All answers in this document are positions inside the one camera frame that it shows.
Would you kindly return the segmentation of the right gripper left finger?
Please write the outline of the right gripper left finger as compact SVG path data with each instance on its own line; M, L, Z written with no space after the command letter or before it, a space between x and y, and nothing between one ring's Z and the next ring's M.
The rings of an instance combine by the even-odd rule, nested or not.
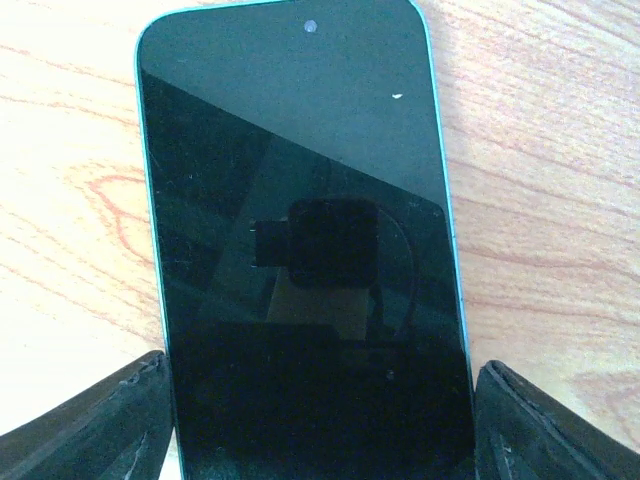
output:
M173 430L166 355L150 351L1 436L3 479L157 479Z

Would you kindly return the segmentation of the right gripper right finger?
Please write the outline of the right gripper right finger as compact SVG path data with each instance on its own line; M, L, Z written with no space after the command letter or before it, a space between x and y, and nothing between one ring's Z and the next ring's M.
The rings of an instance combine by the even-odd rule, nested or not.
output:
M474 397L479 479L637 479L639 454L506 364L480 370Z

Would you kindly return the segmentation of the black smartphone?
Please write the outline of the black smartphone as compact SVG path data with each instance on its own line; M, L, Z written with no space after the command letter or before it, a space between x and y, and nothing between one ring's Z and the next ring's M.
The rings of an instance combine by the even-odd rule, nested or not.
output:
M182 476L474 478L417 5L184 9L136 67Z

